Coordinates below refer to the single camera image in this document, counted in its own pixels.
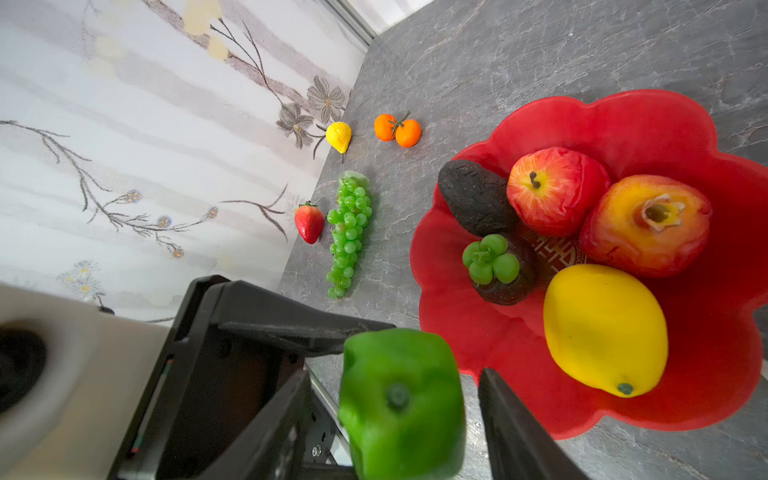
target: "grape bunch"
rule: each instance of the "grape bunch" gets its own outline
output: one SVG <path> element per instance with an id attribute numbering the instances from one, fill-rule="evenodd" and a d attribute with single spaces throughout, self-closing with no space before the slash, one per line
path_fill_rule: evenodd
<path id="1" fill-rule="evenodd" d="M 373 214 L 371 199 L 368 196 L 368 178 L 361 174 L 345 172 L 339 179 L 339 195 L 335 210 L 328 212 L 328 222 L 333 229 L 333 266 L 326 275 L 326 280 L 333 284 L 328 289 L 328 297 L 340 298 L 352 283 L 355 276 L 357 257 L 362 249 L 362 234 L 369 218 Z"/>

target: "table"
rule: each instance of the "table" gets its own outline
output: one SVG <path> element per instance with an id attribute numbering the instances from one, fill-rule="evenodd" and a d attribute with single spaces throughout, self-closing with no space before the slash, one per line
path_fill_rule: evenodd
<path id="1" fill-rule="evenodd" d="M 688 95 L 712 115 L 721 151 L 766 164 L 768 2 L 438 0 L 416 12 L 369 49 L 344 115 L 353 141 L 344 164 L 329 155 L 312 199 L 332 208 L 345 169 L 371 179 L 374 217 L 351 296 L 326 297 L 330 230 L 316 245 L 296 243 L 278 290 L 321 310 L 418 328 L 409 250 L 440 167 L 529 101 L 591 102 L 636 88 Z M 408 110 L 424 128 L 415 147 L 376 139 L 377 115 Z M 765 345 L 768 308 L 756 321 Z M 309 364 L 338 401 L 341 357 Z M 468 441 L 457 478 L 490 478 L 477 389 L 469 377 L 462 385 Z M 559 444 L 594 480 L 766 480 L 768 382 L 707 429 L 655 432 L 604 418 Z"/>

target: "strawberry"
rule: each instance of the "strawberry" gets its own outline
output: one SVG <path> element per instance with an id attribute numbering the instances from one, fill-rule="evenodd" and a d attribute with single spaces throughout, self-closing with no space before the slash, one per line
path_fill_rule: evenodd
<path id="1" fill-rule="evenodd" d="M 296 221 L 299 235 L 310 245 L 317 241 L 326 220 L 323 213 L 315 205 L 312 205 L 312 202 L 299 205 L 299 208 L 293 213 L 293 219 Z"/>

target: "fake fruit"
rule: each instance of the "fake fruit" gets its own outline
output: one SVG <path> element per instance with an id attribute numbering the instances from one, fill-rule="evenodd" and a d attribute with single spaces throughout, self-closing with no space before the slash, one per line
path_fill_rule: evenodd
<path id="1" fill-rule="evenodd" d="M 520 218 L 507 200 L 507 180 L 469 160 L 446 162 L 437 187 L 464 230 L 484 237 L 513 232 Z"/>
<path id="2" fill-rule="evenodd" d="M 512 167 L 507 198 L 523 223 L 547 237 L 578 232 L 587 212 L 611 185 L 605 167 L 563 147 L 521 157 Z"/>
<path id="3" fill-rule="evenodd" d="M 373 131 L 376 133 L 376 137 L 381 141 L 393 141 L 395 140 L 395 125 L 397 121 L 395 117 L 390 114 L 381 114 L 376 117 L 376 121 L 373 122 Z"/>
<path id="4" fill-rule="evenodd" d="M 373 214 L 371 199 L 368 196 L 370 182 L 368 177 L 353 171 L 345 171 L 339 177 L 339 190 L 336 203 L 338 209 L 328 212 L 328 222 L 336 225 L 333 229 L 333 267 L 326 275 L 326 280 L 333 286 L 328 289 L 328 297 L 344 296 L 352 285 L 357 257 L 362 249 L 363 232 Z"/>
<path id="5" fill-rule="evenodd" d="M 613 185 L 581 229 L 581 249 L 600 263 L 638 276 L 664 277 L 704 249 L 712 206 L 698 190 L 657 175 Z"/>
<path id="6" fill-rule="evenodd" d="M 422 137 L 422 126 L 416 120 L 406 120 L 411 112 L 406 113 L 401 121 L 395 123 L 395 140 L 404 148 L 410 148 L 419 142 Z"/>
<path id="7" fill-rule="evenodd" d="M 387 329 L 344 343 L 339 421 L 360 480 L 442 480 L 462 467 L 464 398 L 450 347 Z"/>
<path id="8" fill-rule="evenodd" d="M 651 391 L 667 364 L 667 324 L 650 290 L 628 273 L 574 265 L 544 299 L 554 362 L 587 386 L 624 398 Z"/>
<path id="9" fill-rule="evenodd" d="M 515 305 L 536 284 L 536 254 L 523 239 L 497 233 L 470 243 L 462 253 L 472 286 L 487 302 Z"/>
<path id="10" fill-rule="evenodd" d="M 299 208 L 293 213 L 293 221 L 296 222 L 296 229 L 305 242 L 310 245 L 317 241 L 320 233 L 323 232 L 323 213 L 312 205 L 312 202 L 306 202 L 299 205 Z"/>
<path id="11" fill-rule="evenodd" d="M 342 121 L 333 122 L 326 129 L 326 140 L 331 147 L 337 149 L 340 154 L 344 154 L 352 140 L 352 128 Z"/>

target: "red scalloped bowl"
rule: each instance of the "red scalloped bowl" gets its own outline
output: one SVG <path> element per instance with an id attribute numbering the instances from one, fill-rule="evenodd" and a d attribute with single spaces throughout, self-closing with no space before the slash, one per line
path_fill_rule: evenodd
<path id="1" fill-rule="evenodd" d="M 466 245 L 478 238 L 458 225 L 437 187 L 411 244 L 411 268 L 422 287 L 422 329 L 445 338 L 462 373 L 475 381 L 483 367 L 496 369 L 556 439 L 586 432 L 603 415 L 677 431 L 735 413 L 760 380 L 762 346 L 752 314 L 768 303 L 768 168 L 719 152 L 714 123 L 698 103 L 655 90 L 592 104 L 566 97 L 531 102 L 455 159 L 507 177 L 523 155 L 554 146 L 600 161 L 613 181 L 664 175 L 696 187 L 712 202 L 709 243 L 694 263 L 671 278 L 641 279 L 667 319 L 669 359 L 659 385 L 622 399 L 562 372 L 543 337 L 546 285 L 515 306 L 483 301 L 461 260 Z M 578 261 L 575 239 L 533 237 L 553 270 L 558 262 Z"/>

